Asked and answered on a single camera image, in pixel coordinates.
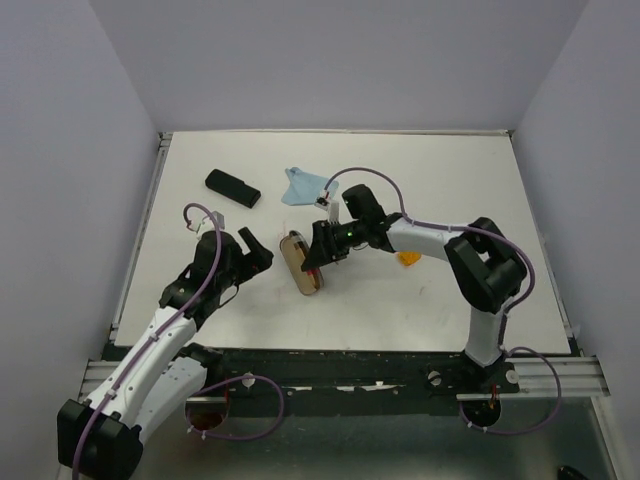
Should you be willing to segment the plaid glasses case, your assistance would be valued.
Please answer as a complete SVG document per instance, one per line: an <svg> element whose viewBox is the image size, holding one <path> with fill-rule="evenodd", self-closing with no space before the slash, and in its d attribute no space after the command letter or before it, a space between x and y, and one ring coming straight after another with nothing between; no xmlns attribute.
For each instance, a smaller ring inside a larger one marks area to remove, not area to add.
<svg viewBox="0 0 640 480"><path fill-rule="evenodd" d="M309 246L300 232L296 230L289 231L280 240L279 249L302 295L313 295L324 286L324 277L320 269L308 271L302 269L302 264L309 253Z"/></svg>

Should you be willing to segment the blue cleaning cloth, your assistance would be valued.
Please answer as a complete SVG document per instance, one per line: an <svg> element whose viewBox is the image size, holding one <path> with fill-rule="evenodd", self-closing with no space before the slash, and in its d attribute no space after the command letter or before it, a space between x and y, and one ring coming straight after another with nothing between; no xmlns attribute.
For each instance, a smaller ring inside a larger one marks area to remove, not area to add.
<svg viewBox="0 0 640 480"><path fill-rule="evenodd" d="M281 202L287 206L314 205L323 191L327 191L332 198L339 187L336 180L326 187L328 178L308 173L298 167L286 168L285 174L289 186L282 195Z"/></svg>

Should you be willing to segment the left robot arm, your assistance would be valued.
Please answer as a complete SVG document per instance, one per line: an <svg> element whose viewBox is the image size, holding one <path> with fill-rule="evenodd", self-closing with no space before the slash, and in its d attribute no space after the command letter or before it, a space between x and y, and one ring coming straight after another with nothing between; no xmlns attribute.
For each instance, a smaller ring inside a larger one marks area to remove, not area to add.
<svg viewBox="0 0 640 480"><path fill-rule="evenodd" d="M162 292L144 334L115 370L84 400L57 414L59 462L72 476L128 479L157 428L194 393L214 393L220 368L180 355L221 297L268 270L273 254L248 228L237 237L207 231L191 263Z"/></svg>

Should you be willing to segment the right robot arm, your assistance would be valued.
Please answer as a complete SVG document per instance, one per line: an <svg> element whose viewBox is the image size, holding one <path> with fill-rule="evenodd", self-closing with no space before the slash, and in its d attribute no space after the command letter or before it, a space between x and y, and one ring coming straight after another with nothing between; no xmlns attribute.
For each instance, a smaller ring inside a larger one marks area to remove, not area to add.
<svg viewBox="0 0 640 480"><path fill-rule="evenodd" d="M497 225L480 217L469 225L427 225L401 213L386 214L369 187L359 184L343 193L353 220L337 221L337 206L327 194L316 204L331 213L312 224L312 243L301 269L315 271L345 259L366 244L389 253L414 252L447 262L458 288L470 305L470 326L464 348L470 360L460 367L460 379L480 392L496 380L494 364L503 356L508 312L521 285L532 275L524 253L507 240Z"/></svg>

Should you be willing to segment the orange sunglasses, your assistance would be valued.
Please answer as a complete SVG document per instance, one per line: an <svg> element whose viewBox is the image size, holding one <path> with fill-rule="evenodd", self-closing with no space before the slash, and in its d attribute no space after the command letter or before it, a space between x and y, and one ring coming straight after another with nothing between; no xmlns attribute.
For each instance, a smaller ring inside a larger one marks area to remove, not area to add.
<svg viewBox="0 0 640 480"><path fill-rule="evenodd" d="M422 255L418 252L398 252L396 257L403 267L411 267L421 260Z"/></svg>

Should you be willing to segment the black glasses case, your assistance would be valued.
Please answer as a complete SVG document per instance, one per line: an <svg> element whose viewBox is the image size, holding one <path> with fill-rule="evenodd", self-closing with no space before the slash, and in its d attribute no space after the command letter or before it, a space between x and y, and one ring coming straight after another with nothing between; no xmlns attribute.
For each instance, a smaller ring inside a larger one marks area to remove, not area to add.
<svg viewBox="0 0 640 480"><path fill-rule="evenodd" d="M209 190L249 209L261 198L258 189L219 169L212 170L204 183Z"/></svg>

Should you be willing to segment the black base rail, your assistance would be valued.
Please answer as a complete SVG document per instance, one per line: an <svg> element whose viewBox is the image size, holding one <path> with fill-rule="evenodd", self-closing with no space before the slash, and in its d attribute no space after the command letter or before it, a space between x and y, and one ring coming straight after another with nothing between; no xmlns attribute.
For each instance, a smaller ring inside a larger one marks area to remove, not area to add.
<svg viewBox="0 0 640 480"><path fill-rule="evenodd" d="M132 427L177 408L274 418L426 414L455 416L463 396L519 390L512 363L481 368L464 353L182 348L129 351L88 397Z"/></svg>

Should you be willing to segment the aluminium frame rail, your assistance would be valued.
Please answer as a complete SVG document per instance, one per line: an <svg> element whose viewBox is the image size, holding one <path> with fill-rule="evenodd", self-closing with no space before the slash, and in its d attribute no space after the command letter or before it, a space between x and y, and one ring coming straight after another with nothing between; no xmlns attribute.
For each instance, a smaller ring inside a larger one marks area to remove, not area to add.
<svg viewBox="0 0 640 480"><path fill-rule="evenodd" d="M475 390L456 392L460 401L607 397L609 386L596 357L515 357Z"/></svg>

